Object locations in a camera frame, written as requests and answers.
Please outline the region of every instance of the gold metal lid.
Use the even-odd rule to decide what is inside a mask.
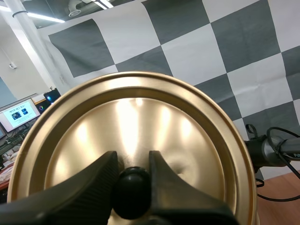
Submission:
[[[52,187],[111,150],[122,168],[146,169],[149,151],[161,151],[183,180],[226,202],[241,225],[254,224],[254,172],[232,121],[198,89],[149,72],[102,76],[47,109],[20,149],[8,200]],[[120,222],[112,214],[109,224]]]

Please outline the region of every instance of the black square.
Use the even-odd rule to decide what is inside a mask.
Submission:
[[[300,46],[282,52],[285,74],[293,100],[300,99]]]
[[[280,53],[267,0],[211,23],[227,72]]]
[[[131,59],[116,64],[119,72],[151,71],[172,76],[167,59],[161,46],[139,54]]]
[[[150,0],[142,4],[161,45],[210,23],[201,0]]]
[[[241,118],[240,109],[227,74],[200,83],[195,87],[211,97],[227,113],[231,120]]]
[[[298,134],[300,127],[294,108],[293,102],[288,102],[270,109],[265,109],[261,112],[254,113],[243,118],[245,125],[253,124],[258,132],[258,135],[265,135],[270,127],[280,127]],[[290,135],[280,131],[274,131],[274,135],[279,135],[282,138],[291,138]]]
[[[99,27],[92,19],[51,34],[49,38],[65,58],[73,77],[114,65]]]

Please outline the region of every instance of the computer monitor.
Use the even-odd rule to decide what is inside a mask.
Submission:
[[[0,123],[10,132],[40,115],[33,101],[27,99],[0,112]]]
[[[3,138],[5,136],[5,132],[4,130],[2,129],[2,127],[0,126],[0,139]]]

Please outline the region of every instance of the wall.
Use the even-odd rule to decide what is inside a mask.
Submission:
[[[42,94],[49,89],[31,62],[19,40],[11,28],[1,20],[0,37],[0,77],[14,97],[19,100],[34,93]],[[9,68],[10,62],[17,65],[17,69]]]
[[[0,77],[0,108],[16,100],[17,99],[14,97],[14,95],[11,93],[11,91],[8,89],[8,87]]]

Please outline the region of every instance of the desk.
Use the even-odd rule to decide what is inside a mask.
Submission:
[[[270,198],[290,198],[299,195],[300,180],[293,174],[265,180],[257,192]],[[258,215],[261,225],[298,225],[300,200],[270,202],[258,197]]]
[[[12,167],[13,165],[14,165],[14,163],[8,165],[8,167],[6,167],[6,168],[4,168],[3,170],[0,171],[0,174],[2,174],[4,170],[6,170],[7,168]],[[0,191],[8,188],[8,185],[9,185],[9,180],[6,181],[6,182],[4,182],[4,183],[2,183],[2,184],[0,184]]]

